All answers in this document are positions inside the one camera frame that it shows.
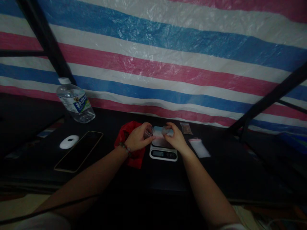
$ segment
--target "bracelet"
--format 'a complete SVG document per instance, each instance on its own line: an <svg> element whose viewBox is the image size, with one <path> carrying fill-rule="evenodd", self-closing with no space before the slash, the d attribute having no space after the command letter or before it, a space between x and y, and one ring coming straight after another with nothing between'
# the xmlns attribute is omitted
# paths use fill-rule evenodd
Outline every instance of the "bracelet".
<svg viewBox="0 0 307 230"><path fill-rule="evenodd" d="M131 150L125 145L125 143L119 142L119 145L123 147L124 149L126 149L126 153L128 153L128 155L131 156Z"/></svg>

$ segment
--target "black metal frame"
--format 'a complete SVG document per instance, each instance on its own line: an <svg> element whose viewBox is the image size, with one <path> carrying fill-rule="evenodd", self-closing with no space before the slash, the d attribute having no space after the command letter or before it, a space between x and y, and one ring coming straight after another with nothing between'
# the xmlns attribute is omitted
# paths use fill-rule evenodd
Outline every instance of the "black metal frame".
<svg viewBox="0 0 307 230"><path fill-rule="evenodd" d="M275 102L281 103L292 109L307 114L306 109L303 109L299 106L280 100L280 98L285 96L287 93L293 90L296 86L303 83L305 80L307 80L307 62L304 65L302 65L300 68L295 70L292 74L290 74L282 83L276 86L276 88L272 92L270 92L268 95L266 95L256 104L254 104L249 109L249 111L247 111L239 120L237 120L232 126L230 126L228 130L235 133L238 129L243 127L240 137L240 140L242 142L251 119L253 119L258 114L262 113L265 109L270 107Z"/></svg>
<svg viewBox="0 0 307 230"><path fill-rule="evenodd" d="M64 59L58 43L48 25L47 19L36 0L16 0L30 27L36 35L43 51L0 50L0 57L39 57L47 56L59 77L67 77L76 85L76 81Z"/></svg>

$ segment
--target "bottle cap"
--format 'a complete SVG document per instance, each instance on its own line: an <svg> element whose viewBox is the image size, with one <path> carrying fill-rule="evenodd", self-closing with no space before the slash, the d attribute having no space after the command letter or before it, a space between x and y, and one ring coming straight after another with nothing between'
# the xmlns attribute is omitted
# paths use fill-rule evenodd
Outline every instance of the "bottle cap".
<svg viewBox="0 0 307 230"><path fill-rule="evenodd" d="M71 81L69 80L69 78L59 78L59 82L61 84L70 84Z"/></svg>

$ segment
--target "plastic tarp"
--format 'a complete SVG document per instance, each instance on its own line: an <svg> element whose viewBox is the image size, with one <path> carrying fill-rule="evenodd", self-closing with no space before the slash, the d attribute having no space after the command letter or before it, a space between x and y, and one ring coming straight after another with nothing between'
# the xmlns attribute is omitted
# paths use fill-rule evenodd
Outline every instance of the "plastic tarp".
<svg viewBox="0 0 307 230"><path fill-rule="evenodd" d="M229 127L307 61L307 2L38 0L78 86L106 109ZM0 1L1 49L41 47L13 0ZM0 58L0 91L58 100L42 57ZM307 108L307 83L283 99ZM275 103L251 122L307 134Z"/></svg>

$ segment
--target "plastic water bottle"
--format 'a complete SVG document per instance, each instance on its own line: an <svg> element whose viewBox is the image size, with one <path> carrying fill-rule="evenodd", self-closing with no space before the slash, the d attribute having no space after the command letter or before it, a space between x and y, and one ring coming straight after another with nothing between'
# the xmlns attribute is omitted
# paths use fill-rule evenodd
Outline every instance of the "plastic water bottle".
<svg viewBox="0 0 307 230"><path fill-rule="evenodd" d="M57 96L74 120L80 123L88 123L93 120L96 115L85 91L72 85L68 78L59 78L59 81L61 86L57 89Z"/></svg>

